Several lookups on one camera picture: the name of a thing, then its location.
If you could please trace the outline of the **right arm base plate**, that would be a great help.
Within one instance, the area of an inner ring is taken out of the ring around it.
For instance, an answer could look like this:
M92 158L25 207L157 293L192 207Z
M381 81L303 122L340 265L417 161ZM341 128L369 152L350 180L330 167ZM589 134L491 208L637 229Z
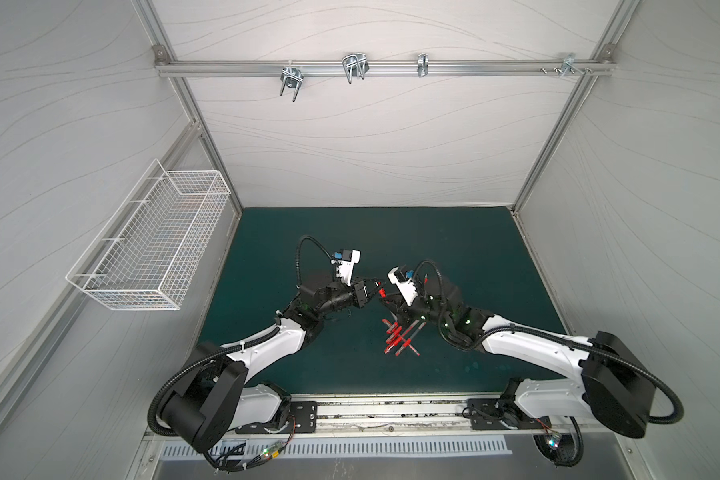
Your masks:
M548 419L536 419L522 412L513 402L504 398L471 398L461 411L472 430L537 430L547 431Z

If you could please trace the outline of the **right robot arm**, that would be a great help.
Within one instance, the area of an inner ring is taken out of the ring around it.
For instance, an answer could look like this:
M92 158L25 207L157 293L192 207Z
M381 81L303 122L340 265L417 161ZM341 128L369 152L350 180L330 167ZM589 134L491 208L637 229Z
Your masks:
M435 326L461 351L511 357L555 373L553 380L514 378L493 413L510 428L523 418L569 417L596 421L629 438L642 438L648 425L683 419L679 396L651 373L616 336L569 336L510 321L467 306L447 279L392 271L383 305L405 328Z

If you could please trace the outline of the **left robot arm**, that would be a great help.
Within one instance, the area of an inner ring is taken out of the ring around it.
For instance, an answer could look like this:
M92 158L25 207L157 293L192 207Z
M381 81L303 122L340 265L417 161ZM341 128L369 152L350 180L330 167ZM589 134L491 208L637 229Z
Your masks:
M344 284L330 276L313 276L274 324L243 340L195 347L181 369L157 391L147 411L149 429L179 437L195 451L211 450L230 430L252 425L281 431L290 413L291 396L271 382L247 383L278 360L312 343L326 317L347 308L362 308L382 288L379 279Z

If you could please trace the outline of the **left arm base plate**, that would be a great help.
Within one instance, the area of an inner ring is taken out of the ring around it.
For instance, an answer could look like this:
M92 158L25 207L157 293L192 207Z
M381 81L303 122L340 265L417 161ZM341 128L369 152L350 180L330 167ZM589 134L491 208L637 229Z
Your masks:
M314 433L318 404L316 401L288 401L278 407L267 422L253 422L236 427L237 434Z

